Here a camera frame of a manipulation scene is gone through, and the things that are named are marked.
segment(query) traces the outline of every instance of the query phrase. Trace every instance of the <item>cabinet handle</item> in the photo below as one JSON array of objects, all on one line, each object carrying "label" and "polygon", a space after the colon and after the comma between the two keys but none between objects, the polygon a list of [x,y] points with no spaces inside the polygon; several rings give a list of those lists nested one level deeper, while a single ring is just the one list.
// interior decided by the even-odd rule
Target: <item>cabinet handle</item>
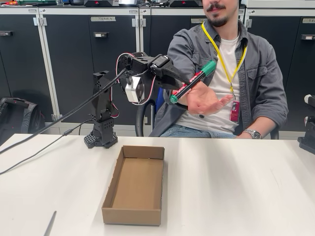
[{"label": "cabinet handle", "polygon": [[315,40],[315,34],[303,34],[301,40]]},{"label": "cabinet handle", "polygon": [[0,36],[12,36],[13,31],[0,31]]},{"label": "cabinet handle", "polygon": [[94,38],[108,38],[109,32],[94,32]]}]

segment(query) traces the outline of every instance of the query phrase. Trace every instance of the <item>hand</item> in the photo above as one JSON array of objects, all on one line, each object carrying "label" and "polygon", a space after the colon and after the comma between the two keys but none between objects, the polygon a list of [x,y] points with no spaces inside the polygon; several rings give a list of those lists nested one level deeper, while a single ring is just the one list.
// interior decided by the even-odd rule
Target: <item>hand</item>
[{"label": "hand", "polygon": [[233,95],[227,95],[218,100],[216,93],[203,82],[196,84],[185,95],[188,111],[193,115],[211,115],[219,112],[223,106],[233,99]]},{"label": "hand", "polygon": [[236,137],[237,139],[252,139],[252,135],[246,132],[241,133]]}]

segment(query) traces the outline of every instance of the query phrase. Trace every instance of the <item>gray button-up shirt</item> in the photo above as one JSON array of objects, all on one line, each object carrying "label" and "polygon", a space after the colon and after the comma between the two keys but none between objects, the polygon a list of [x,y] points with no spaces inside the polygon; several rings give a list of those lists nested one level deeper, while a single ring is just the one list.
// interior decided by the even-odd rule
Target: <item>gray button-up shirt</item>
[{"label": "gray button-up shirt", "polygon": [[[286,122],[288,109],[282,73],[275,51],[267,40],[248,33],[242,22],[239,21],[238,27],[240,37],[235,50],[237,64],[245,45],[247,45],[247,54],[238,71],[241,113],[235,134],[248,128],[258,117],[268,117],[281,127]],[[205,28],[220,47],[221,38],[209,21],[205,21]],[[200,71],[209,60],[218,61],[217,52],[201,25],[176,33],[169,46],[168,56],[188,79],[195,72]],[[213,75],[214,72],[203,82],[209,86]],[[184,110],[176,105],[170,105],[167,90],[164,91],[164,100],[165,103],[157,113],[155,127],[150,137],[159,137],[184,113]]]}]

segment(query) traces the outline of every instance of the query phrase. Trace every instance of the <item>shirt pocket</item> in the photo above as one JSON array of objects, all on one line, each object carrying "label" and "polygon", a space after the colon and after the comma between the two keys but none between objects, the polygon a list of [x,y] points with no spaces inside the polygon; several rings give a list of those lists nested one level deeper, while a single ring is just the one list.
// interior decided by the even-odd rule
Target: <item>shirt pocket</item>
[{"label": "shirt pocket", "polygon": [[[198,73],[209,61],[211,60],[210,55],[208,57],[202,57],[198,52],[194,52],[192,55],[192,62],[195,64],[195,73]],[[207,84],[210,83],[209,78],[212,78],[214,71],[204,78],[202,81]]]},{"label": "shirt pocket", "polygon": [[258,85],[262,76],[267,74],[268,70],[267,67],[262,66],[254,66],[247,69],[247,76],[248,76],[248,88],[250,91],[251,96],[256,96]]}]

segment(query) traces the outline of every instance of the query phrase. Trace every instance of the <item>white table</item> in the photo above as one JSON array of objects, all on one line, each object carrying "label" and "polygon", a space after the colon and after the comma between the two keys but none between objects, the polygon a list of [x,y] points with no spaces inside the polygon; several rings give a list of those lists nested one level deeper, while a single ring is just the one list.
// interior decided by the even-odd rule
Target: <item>white table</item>
[{"label": "white table", "polygon": [[[4,153],[0,171],[57,137]],[[102,222],[122,145],[165,147],[159,227]],[[82,137],[67,136],[0,176],[0,235],[43,236],[55,210],[51,236],[313,236],[315,155],[297,141],[119,137],[110,149],[87,149]]]}]

